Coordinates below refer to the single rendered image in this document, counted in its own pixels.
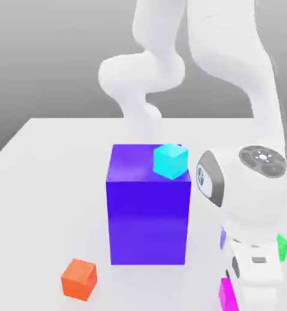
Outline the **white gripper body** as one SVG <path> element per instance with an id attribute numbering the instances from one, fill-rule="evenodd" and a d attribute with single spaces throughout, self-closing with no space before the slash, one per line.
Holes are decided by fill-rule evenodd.
<path id="1" fill-rule="evenodd" d="M 239 311 L 277 311 L 278 293 L 282 284 L 249 285 L 232 279 Z"/>

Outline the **small magenta cube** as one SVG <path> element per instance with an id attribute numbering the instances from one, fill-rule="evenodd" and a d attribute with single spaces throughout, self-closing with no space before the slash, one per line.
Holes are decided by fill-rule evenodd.
<path id="1" fill-rule="evenodd" d="M 230 278 L 221 278 L 218 295 L 222 311 L 239 311 Z"/>

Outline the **small green cube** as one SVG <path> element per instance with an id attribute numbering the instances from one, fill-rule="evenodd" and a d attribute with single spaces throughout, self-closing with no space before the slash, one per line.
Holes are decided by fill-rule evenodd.
<path id="1" fill-rule="evenodd" d="M 280 233 L 277 235 L 277 244 L 279 260 L 280 262 L 284 262 L 287 256 L 287 239 L 285 239 Z"/>

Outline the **small cyan cube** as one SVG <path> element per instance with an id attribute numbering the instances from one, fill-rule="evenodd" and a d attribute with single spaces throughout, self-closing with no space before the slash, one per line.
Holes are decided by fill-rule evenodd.
<path id="1" fill-rule="evenodd" d="M 154 149 L 153 172 L 174 180 L 188 169 L 189 151 L 187 148 L 167 143 Z"/>

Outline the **small orange cube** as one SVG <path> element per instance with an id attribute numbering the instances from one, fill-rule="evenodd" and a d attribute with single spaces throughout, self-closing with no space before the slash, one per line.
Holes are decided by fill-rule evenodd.
<path id="1" fill-rule="evenodd" d="M 81 301 L 88 301 L 97 282 L 96 264 L 80 259 L 72 259 L 61 275 L 63 294 Z"/>

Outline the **large blue box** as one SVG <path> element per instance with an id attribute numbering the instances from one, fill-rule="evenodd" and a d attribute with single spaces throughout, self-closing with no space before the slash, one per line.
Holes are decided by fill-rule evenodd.
<path id="1" fill-rule="evenodd" d="M 161 145 L 112 147 L 106 177 L 113 265 L 183 265 L 191 196 L 189 171 L 171 180 L 153 172 Z"/>

